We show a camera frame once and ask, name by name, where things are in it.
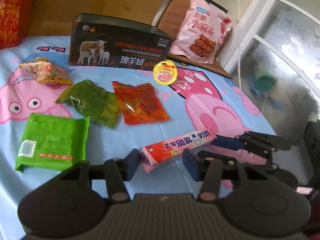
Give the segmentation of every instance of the yellow round container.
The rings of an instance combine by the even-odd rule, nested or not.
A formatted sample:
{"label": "yellow round container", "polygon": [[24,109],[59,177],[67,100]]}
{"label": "yellow round container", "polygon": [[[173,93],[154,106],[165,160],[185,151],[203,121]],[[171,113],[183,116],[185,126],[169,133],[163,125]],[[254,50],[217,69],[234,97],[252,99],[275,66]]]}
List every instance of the yellow round container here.
{"label": "yellow round container", "polygon": [[163,60],[153,68],[153,78],[160,85],[171,85],[178,77],[178,71],[171,60]]}

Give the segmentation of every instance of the pink candy box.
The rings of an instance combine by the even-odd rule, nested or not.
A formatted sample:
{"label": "pink candy box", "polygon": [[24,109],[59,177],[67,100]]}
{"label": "pink candy box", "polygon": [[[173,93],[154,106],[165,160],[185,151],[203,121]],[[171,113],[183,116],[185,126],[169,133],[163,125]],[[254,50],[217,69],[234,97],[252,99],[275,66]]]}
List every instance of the pink candy box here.
{"label": "pink candy box", "polygon": [[154,143],[141,150],[142,166],[147,173],[182,158],[184,149],[194,150],[210,144],[216,135],[212,130],[202,128],[173,139]]}

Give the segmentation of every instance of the white polka dot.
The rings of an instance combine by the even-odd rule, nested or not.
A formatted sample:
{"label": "white polka dot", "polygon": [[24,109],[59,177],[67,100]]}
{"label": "white polka dot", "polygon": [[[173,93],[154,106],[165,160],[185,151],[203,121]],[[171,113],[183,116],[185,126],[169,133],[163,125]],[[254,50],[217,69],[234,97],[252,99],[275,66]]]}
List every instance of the white polka dot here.
{"label": "white polka dot", "polygon": [[194,81],[192,78],[190,78],[190,77],[184,76],[184,79],[187,80],[187,81],[190,82],[190,83],[194,83],[194,82],[195,82],[195,81]]}
{"label": "white polka dot", "polygon": [[212,94],[212,91],[209,88],[204,88],[205,91],[207,91],[209,94]]}
{"label": "white polka dot", "polygon": [[203,75],[200,75],[199,73],[195,73],[195,76],[196,76],[196,78],[198,78],[198,79],[200,79],[200,80],[202,80],[202,81],[207,81],[207,80],[205,79],[205,77],[204,77]]}

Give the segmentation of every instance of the white sticker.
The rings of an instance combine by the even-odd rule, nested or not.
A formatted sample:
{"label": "white sticker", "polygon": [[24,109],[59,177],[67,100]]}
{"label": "white sticker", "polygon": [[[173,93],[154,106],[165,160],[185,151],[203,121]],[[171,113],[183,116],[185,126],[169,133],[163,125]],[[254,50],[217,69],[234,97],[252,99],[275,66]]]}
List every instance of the white sticker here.
{"label": "white sticker", "polygon": [[25,157],[33,157],[33,154],[35,152],[35,148],[36,148],[36,141],[30,141],[30,140],[24,140],[21,143],[20,149],[19,149],[19,153],[18,153],[18,157],[19,156],[25,156]]}

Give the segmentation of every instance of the bright green packet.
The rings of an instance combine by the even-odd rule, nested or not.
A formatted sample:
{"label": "bright green packet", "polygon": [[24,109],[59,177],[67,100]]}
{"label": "bright green packet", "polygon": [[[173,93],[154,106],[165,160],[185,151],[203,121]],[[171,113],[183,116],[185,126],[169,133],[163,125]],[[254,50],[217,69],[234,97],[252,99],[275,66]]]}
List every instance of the bright green packet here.
{"label": "bright green packet", "polygon": [[79,113],[112,129],[121,114],[115,93],[105,91],[89,79],[64,90],[56,103],[69,103]]}
{"label": "bright green packet", "polygon": [[63,171],[85,160],[89,117],[70,119],[31,113],[15,170],[24,166]]}

